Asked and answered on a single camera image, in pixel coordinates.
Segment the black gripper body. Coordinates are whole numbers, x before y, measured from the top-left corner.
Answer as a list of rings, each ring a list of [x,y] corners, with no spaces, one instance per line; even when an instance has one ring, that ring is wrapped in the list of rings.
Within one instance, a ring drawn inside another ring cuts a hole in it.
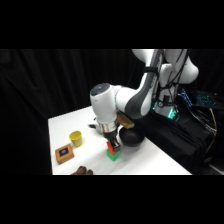
[[[117,140],[117,131],[114,130],[112,132],[104,132],[103,137],[110,142],[115,142]]]

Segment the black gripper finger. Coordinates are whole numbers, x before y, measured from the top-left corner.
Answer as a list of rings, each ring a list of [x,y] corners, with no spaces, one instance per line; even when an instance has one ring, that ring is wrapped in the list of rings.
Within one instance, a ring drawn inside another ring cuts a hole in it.
[[[117,140],[114,140],[112,143],[114,152],[120,152],[120,143]]]

